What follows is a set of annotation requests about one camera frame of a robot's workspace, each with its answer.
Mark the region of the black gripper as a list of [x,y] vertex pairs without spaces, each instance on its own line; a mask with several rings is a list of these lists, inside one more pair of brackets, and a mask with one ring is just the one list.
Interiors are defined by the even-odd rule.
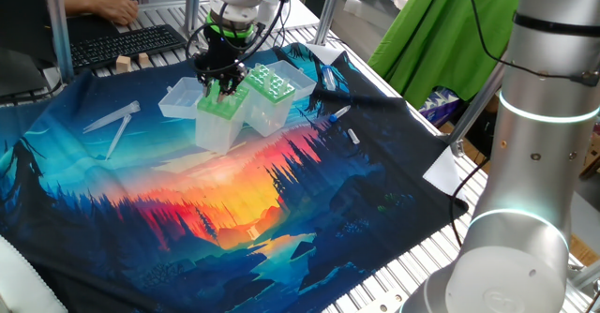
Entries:
[[[211,90],[210,78],[206,73],[232,65],[244,53],[239,51],[239,48],[247,46],[243,38],[209,36],[206,37],[206,41],[208,50],[199,57],[193,58],[194,70],[198,82],[202,85],[202,95],[204,97],[208,97]],[[248,72],[245,69],[239,68],[226,72],[219,79],[219,100],[222,101],[233,95],[247,74]]]

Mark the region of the person bare hand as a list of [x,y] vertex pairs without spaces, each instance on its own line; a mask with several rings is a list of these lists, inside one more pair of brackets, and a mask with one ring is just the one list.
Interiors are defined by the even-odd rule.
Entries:
[[128,25],[137,18],[139,5],[132,0],[97,0],[92,12],[110,22]]

